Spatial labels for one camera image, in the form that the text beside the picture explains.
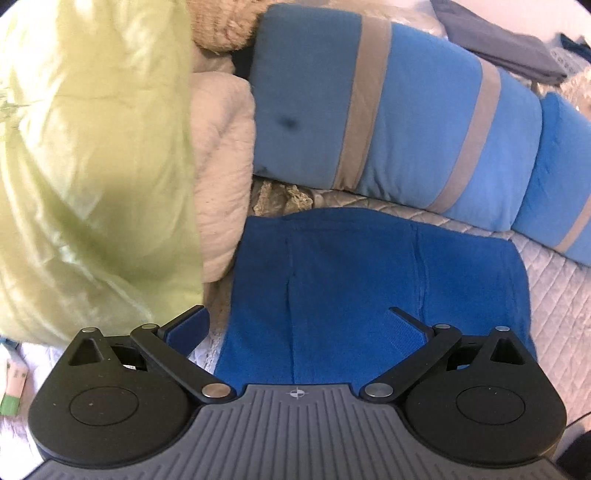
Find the quilted blanket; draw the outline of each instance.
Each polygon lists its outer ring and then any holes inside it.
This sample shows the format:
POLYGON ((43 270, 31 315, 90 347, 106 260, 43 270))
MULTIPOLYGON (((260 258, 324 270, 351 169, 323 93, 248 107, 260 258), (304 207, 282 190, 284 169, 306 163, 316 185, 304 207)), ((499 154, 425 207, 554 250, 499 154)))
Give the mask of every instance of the quilted blanket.
MULTIPOLYGON (((256 180, 249 212, 258 216, 279 216, 313 207, 364 207, 401 218, 438 225, 472 235, 510 239, 527 269, 531 297, 531 335, 538 361, 563 399, 568 421, 591 410, 591 269, 516 232, 488 232, 440 215, 345 192, 302 191, 295 186, 256 180)), ((210 310, 209 336, 190 355, 196 364, 213 372, 223 343, 229 314, 232 274, 205 288, 204 303, 210 310)), ((27 362, 36 368, 29 397, 40 387, 59 355, 25 345, 27 362)), ((17 480, 41 461, 26 428, 26 406, 13 420, 0 421, 0 478, 17 480)), ((573 426, 565 440, 572 442, 585 430, 591 430, 591 417, 573 426)))

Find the gray stripe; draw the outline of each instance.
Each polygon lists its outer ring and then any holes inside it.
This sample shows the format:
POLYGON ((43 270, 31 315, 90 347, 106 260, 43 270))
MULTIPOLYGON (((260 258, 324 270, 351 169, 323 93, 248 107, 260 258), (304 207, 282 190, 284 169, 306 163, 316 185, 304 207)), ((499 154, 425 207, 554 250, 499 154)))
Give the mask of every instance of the gray stripe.
POLYGON ((427 210, 435 213, 443 213, 456 203, 468 182, 470 182, 478 165, 482 148, 486 143, 488 132, 491 129, 496 106, 499 103, 501 75, 493 64, 481 58, 478 58, 478 60, 480 60, 482 66, 482 81, 476 98, 474 113, 452 173, 449 175, 441 193, 427 207, 427 210))
POLYGON ((375 117, 388 67, 392 24, 383 18, 361 17, 361 37, 343 147, 333 188, 355 190, 367 161, 375 117))
POLYGON ((573 226, 570 228, 568 233, 564 236, 562 241, 558 245, 556 245, 555 250, 561 254, 566 252, 573 245, 573 243, 575 243, 577 241, 577 238, 579 238, 579 235, 581 234, 583 229, 587 226, 590 219, 591 219, 591 195, 589 195, 589 197, 587 197, 587 201, 585 202, 585 205, 583 205, 583 209, 581 210, 581 213, 579 214, 577 219, 574 221, 573 226))

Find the light green pillow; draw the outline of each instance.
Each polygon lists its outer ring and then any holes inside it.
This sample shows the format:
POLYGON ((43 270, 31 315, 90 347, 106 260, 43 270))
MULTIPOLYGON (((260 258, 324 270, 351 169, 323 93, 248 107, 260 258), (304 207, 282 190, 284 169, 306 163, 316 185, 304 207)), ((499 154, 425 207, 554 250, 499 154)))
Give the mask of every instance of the light green pillow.
POLYGON ((64 346, 202 301, 186 0, 0 18, 0 334, 64 346))

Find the crosshair logo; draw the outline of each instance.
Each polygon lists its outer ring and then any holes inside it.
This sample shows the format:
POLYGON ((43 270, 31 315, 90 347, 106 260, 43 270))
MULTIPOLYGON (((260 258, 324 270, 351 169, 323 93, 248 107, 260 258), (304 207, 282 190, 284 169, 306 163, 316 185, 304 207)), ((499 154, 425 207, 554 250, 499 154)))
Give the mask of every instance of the crosshair logo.
POLYGON ((300 390, 299 388, 296 388, 295 390, 288 392, 288 395, 293 398, 301 398, 307 394, 308 394, 308 392, 304 392, 303 390, 300 390))

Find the gray ribbed platform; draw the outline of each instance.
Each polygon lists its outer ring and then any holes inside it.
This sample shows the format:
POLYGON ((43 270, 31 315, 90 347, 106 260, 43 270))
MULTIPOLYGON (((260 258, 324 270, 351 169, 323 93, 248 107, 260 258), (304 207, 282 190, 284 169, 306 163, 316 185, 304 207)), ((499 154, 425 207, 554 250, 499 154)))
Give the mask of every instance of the gray ribbed platform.
POLYGON ((149 460, 98 471, 51 461, 29 478, 566 479, 547 460, 503 471, 441 458, 406 431, 392 407, 363 402, 347 385, 250 385, 229 404, 204 407, 175 445, 149 460))

